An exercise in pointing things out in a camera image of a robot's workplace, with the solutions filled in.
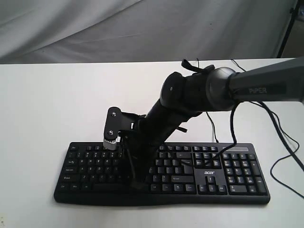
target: white fabric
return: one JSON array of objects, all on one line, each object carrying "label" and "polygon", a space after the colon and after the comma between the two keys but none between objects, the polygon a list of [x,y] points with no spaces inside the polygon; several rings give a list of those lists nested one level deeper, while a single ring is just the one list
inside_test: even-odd
[{"label": "white fabric", "polygon": [[[89,8],[96,1],[83,2],[81,6]],[[114,2],[117,6],[125,1]],[[294,3],[295,0],[142,0],[47,47],[2,61],[89,63],[275,57]],[[88,10],[78,10],[80,15],[75,14],[75,21],[68,21],[71,27],[94,18]],[[91,23],[106,18],[95,12]]]},{"label": "white fabric", "polygon": [[82,31],[140,0],[0,0],[0,59]]}]

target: keyboard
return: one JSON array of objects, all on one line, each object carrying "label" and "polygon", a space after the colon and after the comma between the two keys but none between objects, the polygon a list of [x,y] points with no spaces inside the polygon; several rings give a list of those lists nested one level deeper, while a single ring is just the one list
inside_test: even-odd
[{"label": "keyboard", "polygon": [[128,186],[132,175],[118,167],[122,149],[102,142],[72,142],[55,188],[60,203],[100,206],[167,204],[267,204],[270,194],[254,147],[238,143],[204,163],[229,143],[168,142],[156,151],[141,190]]}]

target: table surface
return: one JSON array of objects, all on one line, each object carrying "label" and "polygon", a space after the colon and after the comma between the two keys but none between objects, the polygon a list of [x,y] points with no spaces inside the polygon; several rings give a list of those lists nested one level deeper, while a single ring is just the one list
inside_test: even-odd
[{"label": "table surface", "polygon": [[[245,69],[284,59],[237,60]],[[200,66],[239,69],[230,60],[200,61]],[[275,182],[271,165],[287,155],[267,113],[241,104],[235,114],[240,143],[253,143],[271,200],[264,206],[174,205],[96,207],[56,203],[54,187],[70,142],[100,142],[107,109],[145,114],[159,98],[173,71],[191,72],[180,62],[50,64],[0,66],[0,227],[304,227],[304,201]],[[301,103],[268,103],[287,133],[304,145]],[[210,113],[220,142],[231,142],[230,112]],[[211,142],[205,114],[182,125],[169,142]],[[300,150],[299,158],[304,154]],[[303,173],[293,159],[274,174],[304,193]]]}]

